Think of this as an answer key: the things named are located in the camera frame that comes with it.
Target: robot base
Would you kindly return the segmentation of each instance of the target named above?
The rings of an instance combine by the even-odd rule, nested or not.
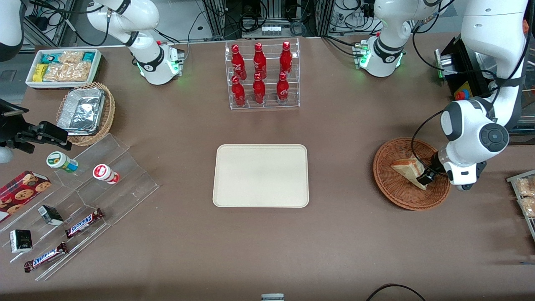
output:
[[[360,44],[356,44],[353,47],[353,54],[362,56],[355,57],[355,67],[357,69],[364,69],[375,77],[387,77],[399,67],[403,53],[400,54],[397,63],[383,62],[383,59],[373,50],[373,43],[376,39],[376,36],[372,36],[367,40],[362,40]]]
[[[153,85],[163,85],[175,76],[182,76],[182,69],[184,68],[183,52],[178,53],[176,48],[168,45],[160,45],[160,47],[164,50],[164,59],[154,71],[144,70],[139,63],[137,64],[141,75]]]

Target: snickers bar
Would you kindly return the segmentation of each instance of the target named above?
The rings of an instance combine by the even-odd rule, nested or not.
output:
[[[65,242],[63,242],[59,244],[59,246],[37,257],[36,259],[26,262],[24,264],[24,272],[29,273],[37,269],[38,267],[40,267],[45,262],[51,262],[57,257],[59,257],[61,254],[67,254],[67,253],[68,253],[67,245],[65,244]]]
[[[70,229],[65,230],[65,233],[67,234],[67,238],[72,238],[78,233],[84,231],[87,227],[89,227],[89,225],[99,220],[102,216],[104,216],[104,214],[102,213],[100,208],[97,208],[97,210],[93,211],[85,219],[81,220],[79,223],[72,226]]]

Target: bread slice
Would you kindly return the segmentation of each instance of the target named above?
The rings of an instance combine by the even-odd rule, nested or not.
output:
[[[392,162],[392,165],[390,165],[390,167],[392,167],[392,169],[394,169],[395,171],[399,172],[400,175],[405,177],[407,180],[409,180],[421,190],[427,189],[427,185],[420,184],[416,179],[424,173],[425,169],[423,164],[421,164],[420,161],[418,161],[414,156],[411,156],[408,159],[396,160]]]

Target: red-capped bottle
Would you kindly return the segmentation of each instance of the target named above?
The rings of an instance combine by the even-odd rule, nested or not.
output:
[[[292,72],[292,53],[290,52],[290,42],[282,43],[282,53],[280,54],[280,72],[290,74]]]
[[[277,83],[277,102],[280,105],[288,103],[288,89],[289,84],[286,80],[286,72],[279,74],[279,82]]]
[[[260,73],[262,79],[268,77],[268,66],[266,63],[266,55],[262,51],[262,44],[255,44],[255,57],[253,58],[255,63],[255,73]]]
[[[255,101],[258,104],[264,104],[266,96],[266,85],[262,81],[262,75],[259,72],[255,73],[255,82],[253,83],[253,90],[255,91]]]
[[[245,89],[243,89],[243,86],[240,84],[238,76],[232,76],[232,97],[234,97],[236,106],[245,106]]]
[[[232,51],[232,69],[234,75],[238,76],[241,80],[247,79],[247,72],[245,71],[245,61],[240,53],[240,47],[234,44],[231,46]]]

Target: cookie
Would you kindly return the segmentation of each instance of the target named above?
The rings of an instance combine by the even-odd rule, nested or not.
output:
[[[16,200],[25,200],[29,197],[31,197],[33,195],[33,190],[31,189],[24,189],[24,190],[21,190],[19,192],[17,192],[17,194],[15,194],[15,199]]]
[[[22,183],[24,185],[33,186],[33,185],[35,185],[35,183],[37,183],[38,180],[39,179],[36,176],[34,176],[32,174],[28,174],[28,175],[24,176],[24,178],[22,178]]]
[[[43,192],[48,189],[52,184],[49,181],[43,182],[35,187],[35,191]]]
[[[13,213],[17,212],[23,206],[24,205],[15,205],[13,207],[10,207],[6,212],[7,212],[7,214],[13,214]]]

